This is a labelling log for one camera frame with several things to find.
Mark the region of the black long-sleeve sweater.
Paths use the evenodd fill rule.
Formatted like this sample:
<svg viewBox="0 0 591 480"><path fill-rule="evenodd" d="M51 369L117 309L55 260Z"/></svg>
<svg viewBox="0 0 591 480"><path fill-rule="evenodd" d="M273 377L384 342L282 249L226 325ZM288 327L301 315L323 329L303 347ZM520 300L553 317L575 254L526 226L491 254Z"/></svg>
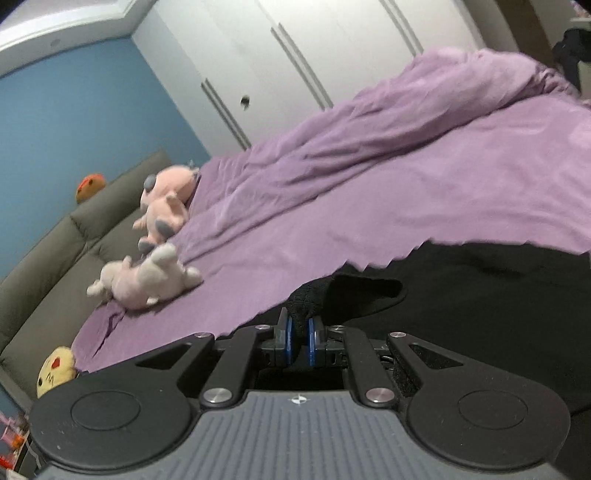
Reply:
<svg viewBox="0 0 591 480"><path fill-rule="evenodd" d="M590 408L590 256L532 244L427 241L386 266L346 263L304 283L249 325L286 309L295 341L304 322L402 331L537 381L572 414Z"/></svg>

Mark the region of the dark clothes on chair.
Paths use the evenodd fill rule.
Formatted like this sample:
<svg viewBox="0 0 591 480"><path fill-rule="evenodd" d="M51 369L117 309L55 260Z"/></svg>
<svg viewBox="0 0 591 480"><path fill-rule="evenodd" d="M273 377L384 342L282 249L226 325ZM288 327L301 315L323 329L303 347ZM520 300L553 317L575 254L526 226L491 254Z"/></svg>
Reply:
<svg viewBox="0 0 591 480"><path fill-rule="evenodd" d="M590 62L590 36L589 30L568 29L552 48L554 61L564 77L578 90L581 90L578 64Z"/></svg>

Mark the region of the white plush toy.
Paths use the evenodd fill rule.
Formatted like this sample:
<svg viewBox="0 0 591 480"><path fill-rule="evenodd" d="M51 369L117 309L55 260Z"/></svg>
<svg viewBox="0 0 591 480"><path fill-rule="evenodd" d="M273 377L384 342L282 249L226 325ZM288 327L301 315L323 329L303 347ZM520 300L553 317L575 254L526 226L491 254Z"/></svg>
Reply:
<svg viewBox="0 0 591 480"><path fill-rule="evenodd" d="M126 310L139 311L175 299L202 282L199 270L183 265L176 247L164 243L135 266L129 256L105 264L99 278L87 287L86 295L115 300Z"/></svg>

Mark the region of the pink plush toy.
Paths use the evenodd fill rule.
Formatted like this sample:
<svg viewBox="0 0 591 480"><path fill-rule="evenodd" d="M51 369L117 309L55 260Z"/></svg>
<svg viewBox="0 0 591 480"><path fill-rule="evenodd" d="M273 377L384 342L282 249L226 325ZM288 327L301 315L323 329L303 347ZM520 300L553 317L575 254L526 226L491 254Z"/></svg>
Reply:
<svg viewBox="0 0 591 480"><path fill-rule="evenodd" d="M138 240L138 250L148 255L155 247L176 235L189 219L186 205L193 198L200 170L183 165L167 167L150 174L140 197L142 216L132 228L146 232Z"/></svg>

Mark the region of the yellow plush toy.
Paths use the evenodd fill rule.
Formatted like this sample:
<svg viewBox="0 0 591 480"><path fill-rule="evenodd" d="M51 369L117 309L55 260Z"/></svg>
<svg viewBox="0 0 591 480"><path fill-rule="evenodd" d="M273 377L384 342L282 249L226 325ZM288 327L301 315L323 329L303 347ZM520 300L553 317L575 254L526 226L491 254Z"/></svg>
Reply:
<svg viewBox="0 0 591 480"><path fill-rule="evenodd" d="M37 398L53 388L75 379L78 370L75 358L69 347L57 347L44 361L36 383Z"/></svg>

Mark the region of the grey padded headboard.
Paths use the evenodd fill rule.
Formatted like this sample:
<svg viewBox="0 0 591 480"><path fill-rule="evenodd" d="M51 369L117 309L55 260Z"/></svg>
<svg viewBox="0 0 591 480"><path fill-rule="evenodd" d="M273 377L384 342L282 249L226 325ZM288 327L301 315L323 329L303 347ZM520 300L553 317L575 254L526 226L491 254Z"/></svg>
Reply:
<svg viewBox="0 0 591 480"><path fill-rule="evenodd" d="M104 264L139 257L145 178L170 166L159 150L66 214L1 282L1 385L28 409L48 355L72 344L97 305L87 287Z"/></svg>

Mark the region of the purple bed blanket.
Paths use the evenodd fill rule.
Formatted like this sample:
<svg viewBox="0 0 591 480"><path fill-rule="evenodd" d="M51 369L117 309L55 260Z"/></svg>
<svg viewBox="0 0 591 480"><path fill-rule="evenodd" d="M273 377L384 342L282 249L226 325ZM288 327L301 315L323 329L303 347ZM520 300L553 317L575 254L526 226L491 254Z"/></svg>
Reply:
<svg viewBox="0 0 591 480"><path fill-rule="evenodd" d="M428 240L590 247L590 105L507 52L442 48L400 76L201 170L173 238L204 282L168 303L96 309L73 341L93 372L197 332L226 334L342 265Z"/></svg>

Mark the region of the orange plush toy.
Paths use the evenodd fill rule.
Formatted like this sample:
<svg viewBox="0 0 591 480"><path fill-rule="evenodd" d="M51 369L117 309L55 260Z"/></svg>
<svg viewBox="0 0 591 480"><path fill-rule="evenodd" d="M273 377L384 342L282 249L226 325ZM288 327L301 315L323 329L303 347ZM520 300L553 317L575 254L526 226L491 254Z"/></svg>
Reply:
<svg viewBox="0 0 591 480"><path fill-rule="evenodd" d="M76 188L75 201L78 205L92 198L99 191L105 188L107 181L100 173L87 175L82 179Z"/></svg>

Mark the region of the white wardrobe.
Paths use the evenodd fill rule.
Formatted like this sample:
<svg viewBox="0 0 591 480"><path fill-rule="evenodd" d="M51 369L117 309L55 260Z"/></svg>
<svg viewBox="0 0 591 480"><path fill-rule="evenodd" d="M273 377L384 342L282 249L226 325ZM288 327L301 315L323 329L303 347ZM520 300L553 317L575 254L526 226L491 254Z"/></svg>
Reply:
<svg viewBox="0 0 591 480"><path fill-rule="evenodd" d="M426 50L484 45L461 1L158 1L132 39L214 156L349 101Z"/></svg>

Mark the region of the brown door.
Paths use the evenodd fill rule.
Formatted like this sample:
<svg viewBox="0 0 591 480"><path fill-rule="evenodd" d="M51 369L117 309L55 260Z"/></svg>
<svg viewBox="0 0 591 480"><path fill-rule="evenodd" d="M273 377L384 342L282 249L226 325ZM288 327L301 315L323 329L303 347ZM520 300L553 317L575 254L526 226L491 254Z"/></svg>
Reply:
<svg viewBox="0 0 591 480"><path fill-rule="evenodd" d="M498 0L503 14L521 53L549 67L556 67L554 42L545 22L529 0Z"/></svg>

